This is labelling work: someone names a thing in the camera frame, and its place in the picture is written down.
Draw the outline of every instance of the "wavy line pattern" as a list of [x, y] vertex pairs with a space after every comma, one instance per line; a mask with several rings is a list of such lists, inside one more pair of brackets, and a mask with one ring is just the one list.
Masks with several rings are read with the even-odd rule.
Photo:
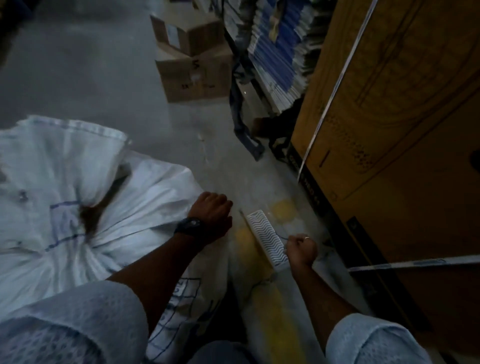
[[274, 267], [277, 267], [288, 261], [287, 256], [283, 253], [283, 243], [276, 234], [274, 228], [270, 224], [262, 210], [252, 212], [248, 215], [247, 220], [253, 233], [263, 246], [268, 258]]

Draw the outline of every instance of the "blue stack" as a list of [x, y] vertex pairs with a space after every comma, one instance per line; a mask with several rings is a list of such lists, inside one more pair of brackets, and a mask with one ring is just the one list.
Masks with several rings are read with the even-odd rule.
[[284, 0], [276, 42], [268, 37], [276, 0], [259, 0], [253, 19], [250, 58], [280, 112], [306, 91], [335, 1]]

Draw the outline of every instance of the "plastic strapping band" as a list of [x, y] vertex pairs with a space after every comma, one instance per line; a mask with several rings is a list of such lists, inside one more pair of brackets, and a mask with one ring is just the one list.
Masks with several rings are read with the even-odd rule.
[[301, 171], [303, 169], [303, 166], [305, 165], [305, 161], [307, 160], [308, 154], [310, 153], [310, 149], [312, 148], [313, 142], [315, 141], [318, 131], [320, 130], [320, 127], [322, 126], [325, 115], [328, 112], [328, 109], [330, 108], [330, 105], [332, 104], [332, 100], [335, 97], [336, 91], [338, 90], [338, 87], [342, 83], [343, 76], [345, 74], [345, 71], [347, 70], [348, 65], [350, 64], [350, 61], [352, 60], [353, 54], [355, 53], [355, 50], [357, 49], [357, 46], [360, 42], [360, 39], [363, 35], [363, 31], [367, 27], [368, 21], [370, 20], [370, 17], [372, 16], [373, 10], [375, 9], [375, 6], [377, 5], [378, 0], [372, 0], [372, 3], [370, 4], [370, 8], [367, 11], [367, 15], [365, 15], [365, 19], [363, 19], [363, 24], [360, 27], [359, 33], [357, 34], [357, 38], [355, 39], [355, 42], [353, 43], [352, 50], [350, 51], [350, 54], [347, 57], [347, 60], [345, 61], [345, 65], [343, 66], [342, 72], [340, 73], [340, 76], [338, 76], [338, 79], [336, 81], [335, 87], [333, 88], [332, 94], [330, 95], [330, 98], [328, 99], [328, 102], [325, 106], [325, 109], [322, 113], [322, 116], [320, 117], [320, 120], [318, 121], [317, 128], [315, 129], [315, 132], [313, 133], [312, 140], [310, 141], [310, 144], [308, 145], [307, 151], [305, 152], [305, 156], [303, 157], [303, 160], [301, 162], [300, 170], [299, 170], [299, 175], [297, 177], [297, 182], [300, 181], [300, 175]]
[[458, 266], [461, 264], [478, 264], [478, 263], [480, 263], [480, 255], [464, 255], [464, 256], [453, 256], [450, 258], [412, 260], [410, 262], [385, 263], [385, 264], [377, 264], [374, 266], [353, 267], [353, 268], [348, 268], [348, 271], [360, 272], [365, 270], [378, 270], [378, 269]]

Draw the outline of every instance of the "forearm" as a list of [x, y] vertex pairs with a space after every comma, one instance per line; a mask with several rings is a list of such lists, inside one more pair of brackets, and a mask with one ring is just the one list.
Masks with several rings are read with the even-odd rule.
[[176, 233], [162, 246], [114, 273], [108, 280], [132, 289], [144, 307], [151, 334], [181, 275], [201, 250], [195, 238]]
[[317, 340], [325, 351], [335, 325], [357, 310], [335, 293], [312, 268], [293, 268], [292, 274], [307, 306]]

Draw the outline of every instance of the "light blue shirt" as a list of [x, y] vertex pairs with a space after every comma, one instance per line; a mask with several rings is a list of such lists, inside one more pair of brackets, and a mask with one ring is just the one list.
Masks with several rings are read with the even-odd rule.
[[[127, 286], [88, 283], [13, 312], [0, 323], [0, 363], [138, 364], [145, 357], [148, 324]], [[331, 364], [431, 363], [401, 325], [352, 314], [334, 328], [326, 346]], [[252, 363], [241, 346], [224, 341], [199, 350], [191, 363]]]

